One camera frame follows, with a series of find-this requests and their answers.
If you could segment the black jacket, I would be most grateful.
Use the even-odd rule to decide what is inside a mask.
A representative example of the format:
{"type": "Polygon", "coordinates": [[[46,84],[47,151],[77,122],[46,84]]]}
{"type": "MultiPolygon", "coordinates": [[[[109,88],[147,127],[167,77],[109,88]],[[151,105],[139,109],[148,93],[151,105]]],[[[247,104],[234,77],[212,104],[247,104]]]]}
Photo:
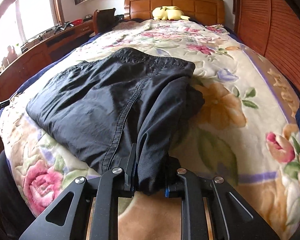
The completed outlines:
{"type": "Polygon", "coordinates": [[[168,152],[176,131],[204,104],[191,86],[195,65],[122,48],[51,78],[26,111],[97,173],[125,166],[136,149],[136,188],[159,191],[179,166],[168,152]]]}

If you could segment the wooden desk cabinet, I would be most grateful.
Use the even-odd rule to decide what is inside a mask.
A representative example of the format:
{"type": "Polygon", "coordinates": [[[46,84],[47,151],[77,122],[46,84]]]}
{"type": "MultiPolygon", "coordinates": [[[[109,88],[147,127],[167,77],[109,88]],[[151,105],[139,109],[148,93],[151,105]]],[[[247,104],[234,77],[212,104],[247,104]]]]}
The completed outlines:
{"type": "Polygon", "coordinates": [[[40,70],[87,42],[93,31],[90,20],[53,35],[23,53],[0,74],[0,102],[40,70]]]}

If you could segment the pink bottle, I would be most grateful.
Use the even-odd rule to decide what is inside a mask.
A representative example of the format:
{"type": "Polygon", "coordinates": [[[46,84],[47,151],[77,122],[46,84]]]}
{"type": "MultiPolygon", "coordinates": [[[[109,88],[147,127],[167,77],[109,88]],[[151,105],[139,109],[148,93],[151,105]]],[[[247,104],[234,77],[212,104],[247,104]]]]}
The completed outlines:
{"type": "Polygon", "coordinates": [[[17,53],[15,52],[14,46],[7,47],[8,54],[6,56],[8,64],[11,64],[14,60],[18,58],[17,53]]]}

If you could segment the floral bed blanket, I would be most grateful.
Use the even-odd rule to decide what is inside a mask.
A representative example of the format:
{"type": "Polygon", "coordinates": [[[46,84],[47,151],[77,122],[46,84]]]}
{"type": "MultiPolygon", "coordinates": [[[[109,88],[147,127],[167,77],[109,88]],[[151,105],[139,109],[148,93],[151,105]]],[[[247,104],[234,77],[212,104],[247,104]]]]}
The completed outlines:
{"type": "MultiPolygon", "coordinates": [[[[60,72],[126,47],[194,63],[191,86],[201,92],[204,104],[176,131],[170,158],[205,178],[223,177],[280,239],[289,239],[300,225],[300,101],[266,58],[234,40],[221,25],[189,21],[120,23],[13,96],[0,117],[0,136],[17,188],[5,207],[18,218],[26,211],[37,217],[76,177],[102,175],[49,136],[26,107],[60,72]]],[[[180,201],[164,199],[160,190],[146,194],[137,189],[119,207],[121,239],[180,237],[180,201]]]]}

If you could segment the window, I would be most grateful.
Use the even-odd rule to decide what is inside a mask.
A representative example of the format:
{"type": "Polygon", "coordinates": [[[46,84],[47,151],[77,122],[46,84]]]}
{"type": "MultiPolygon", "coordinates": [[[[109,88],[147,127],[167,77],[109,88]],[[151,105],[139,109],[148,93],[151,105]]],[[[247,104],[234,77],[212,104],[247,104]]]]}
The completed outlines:
{"type": "Polygon", "coordinates": [[[0,63],[8,49],[65,22],[61,0],[0,0],[0,63]]]}

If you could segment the red basket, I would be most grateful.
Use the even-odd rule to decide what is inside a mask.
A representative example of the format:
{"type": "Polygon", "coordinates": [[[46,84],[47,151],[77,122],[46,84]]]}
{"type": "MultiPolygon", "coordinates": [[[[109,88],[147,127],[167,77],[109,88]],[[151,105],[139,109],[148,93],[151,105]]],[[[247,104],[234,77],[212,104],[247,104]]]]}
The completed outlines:
{"type": "Polygon", "coordinates": [[[83,23],[82,19],[77,19],[71,22],[74,26],[78,26],[83,23]]]}

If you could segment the wooden chair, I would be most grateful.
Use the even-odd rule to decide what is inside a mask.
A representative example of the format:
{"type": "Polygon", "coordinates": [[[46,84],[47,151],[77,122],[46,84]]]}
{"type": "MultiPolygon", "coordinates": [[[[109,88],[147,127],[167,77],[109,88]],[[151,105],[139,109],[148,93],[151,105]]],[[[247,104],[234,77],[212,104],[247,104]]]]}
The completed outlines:
{"type": "Polygon", "coordinates": [[[115,23],[115,8],[95,10],[93,14],[93,29],[97,35],[108,31],[115,23]]]}

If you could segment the yellow plush toy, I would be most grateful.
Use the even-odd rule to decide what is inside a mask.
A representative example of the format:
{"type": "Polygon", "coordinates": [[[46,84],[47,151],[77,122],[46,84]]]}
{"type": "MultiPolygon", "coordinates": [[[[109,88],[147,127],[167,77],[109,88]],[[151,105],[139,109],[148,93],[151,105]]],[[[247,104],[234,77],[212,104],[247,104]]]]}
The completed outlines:
{"type": "Polygon", "coordinates": [[[190,19],[189,16],[185,16],[184,13],[175,6],[162,6],[157,7],[152,11],[152,16],[154,20],[163,20],[163,21],[177,21],[177,20],[186,20],[190,19]]]}

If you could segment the wooden louvered wardrobe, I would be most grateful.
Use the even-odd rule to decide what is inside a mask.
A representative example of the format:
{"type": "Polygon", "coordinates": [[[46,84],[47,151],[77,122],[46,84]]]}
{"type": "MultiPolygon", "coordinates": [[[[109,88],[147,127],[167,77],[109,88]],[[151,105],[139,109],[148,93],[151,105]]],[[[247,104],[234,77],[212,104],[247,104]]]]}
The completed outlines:
{"type": "Polygon", "coordinates": [[[300,91],[300,20],[284,0],[235,0],[234,31],[300,91]]]}

